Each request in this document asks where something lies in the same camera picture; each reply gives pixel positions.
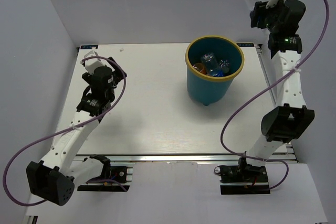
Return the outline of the green plastic bottle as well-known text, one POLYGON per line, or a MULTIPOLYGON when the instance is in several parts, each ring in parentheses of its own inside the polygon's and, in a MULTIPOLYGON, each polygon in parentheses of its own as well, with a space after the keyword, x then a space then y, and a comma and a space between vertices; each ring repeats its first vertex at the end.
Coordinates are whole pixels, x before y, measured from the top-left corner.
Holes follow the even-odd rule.
POLYGON ((230 62, 228 60, 221 60, 219 66, 223 72, 223 75, 229 75, 230 73, 230 62))

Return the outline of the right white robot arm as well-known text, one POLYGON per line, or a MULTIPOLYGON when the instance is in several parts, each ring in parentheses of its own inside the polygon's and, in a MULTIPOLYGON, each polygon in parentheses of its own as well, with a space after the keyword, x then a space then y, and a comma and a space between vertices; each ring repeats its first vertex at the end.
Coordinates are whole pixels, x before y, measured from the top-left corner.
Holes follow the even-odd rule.
POLYGON ((273 110, 261 121, 261 136, 238 161, 237 175, 247 182, 261 172, 266 160, 280 146, 298 139, 314 119, 301 88, 302 42, 296 33, 306 6, 298 0, 257 2, 250 13, 251 26, 269 31, 268 49, 277 81, 273 110))

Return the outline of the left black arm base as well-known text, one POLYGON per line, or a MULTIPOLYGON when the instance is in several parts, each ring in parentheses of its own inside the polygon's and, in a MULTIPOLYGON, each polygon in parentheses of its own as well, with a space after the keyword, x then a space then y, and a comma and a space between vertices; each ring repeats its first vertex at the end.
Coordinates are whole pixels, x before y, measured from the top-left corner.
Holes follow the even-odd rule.
POLYGON ((92 192, 127 192, 132 181, 133 167, 125 165, 112 165, 111 160, 103 155, 90 155, 83 160, 97 161, 102 165, 99 174, 77 187, 77 191, 92 192))

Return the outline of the clear bottle blue label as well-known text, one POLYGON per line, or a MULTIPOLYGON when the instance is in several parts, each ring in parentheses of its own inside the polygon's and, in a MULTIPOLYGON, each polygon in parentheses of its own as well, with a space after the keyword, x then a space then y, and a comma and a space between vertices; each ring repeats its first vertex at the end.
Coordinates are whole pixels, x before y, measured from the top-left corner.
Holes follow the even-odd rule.
POLYGON ((210 77, 223 77, 223 71, 219 66, 215 55, 210 52, 201 56, 201 63, 204 65, 207 75, 210 77))

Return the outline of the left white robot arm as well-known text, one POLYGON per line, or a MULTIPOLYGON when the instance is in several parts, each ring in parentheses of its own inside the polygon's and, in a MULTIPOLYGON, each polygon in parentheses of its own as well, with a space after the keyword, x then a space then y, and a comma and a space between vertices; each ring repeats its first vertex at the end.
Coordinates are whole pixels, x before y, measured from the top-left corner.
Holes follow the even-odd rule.
POLYGON ((85 140, 119 101, 114 90, 127 74, 112 57, 109 61, 109 65, 105 65, 98 58, 89 58, 82 63, 86 69, 82 78, 88 86, 76 107, 70 130, 61 134, 38 163, 30 162, 26 168, 33 195, 63 206, 78 186, 90 180, 104 182, 112 177, 110 159, 103 155, 93 154, 79 165, 71 165, 85 140))

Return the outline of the teal bin yellow rim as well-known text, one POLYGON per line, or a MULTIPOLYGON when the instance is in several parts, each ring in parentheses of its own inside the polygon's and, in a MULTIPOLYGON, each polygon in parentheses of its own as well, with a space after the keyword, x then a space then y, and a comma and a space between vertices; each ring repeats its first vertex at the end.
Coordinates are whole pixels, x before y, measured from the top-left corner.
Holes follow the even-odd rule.
POLYGON ((185 53, 187 66, 187 91, 190 97, 203 104, 210 105, 222 99, 232 81, 241 73, 245 58, 242 50, 233 41, 219 36, 205 36, 189 44, 185 53), (219 64, 221 60, 230 62, 230 73, 223 77, 210 77, 193 68, 201 62, 201 56, 212 52, 219 64))

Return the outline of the orange juice bottle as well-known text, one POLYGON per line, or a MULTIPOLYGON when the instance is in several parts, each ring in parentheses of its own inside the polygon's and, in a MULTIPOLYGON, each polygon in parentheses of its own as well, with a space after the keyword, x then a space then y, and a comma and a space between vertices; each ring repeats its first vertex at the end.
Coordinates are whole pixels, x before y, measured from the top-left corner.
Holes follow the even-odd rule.
POLYGON ((194 68, 195 70, 197 70, 198 72, 200 72, 200 73, 202 73, 202 74, 204 74, 204 75, 207 75, 207 71, 206 71, 206 69, 205 69, 205 66, 204 66, 201 62, 195 63, 195 64, 193 65, 193 68, 194 68))

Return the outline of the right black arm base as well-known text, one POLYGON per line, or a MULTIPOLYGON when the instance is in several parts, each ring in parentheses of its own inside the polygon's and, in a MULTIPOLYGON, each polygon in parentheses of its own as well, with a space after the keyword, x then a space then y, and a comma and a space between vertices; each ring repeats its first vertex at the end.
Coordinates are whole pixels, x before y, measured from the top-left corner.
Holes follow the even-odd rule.
POLYGON ((270 186, 266 168, 258 172, 241 171, 238 165, 220 165, 214 168, 214 174, 220 177, 221 195, 266 195, 270 186))

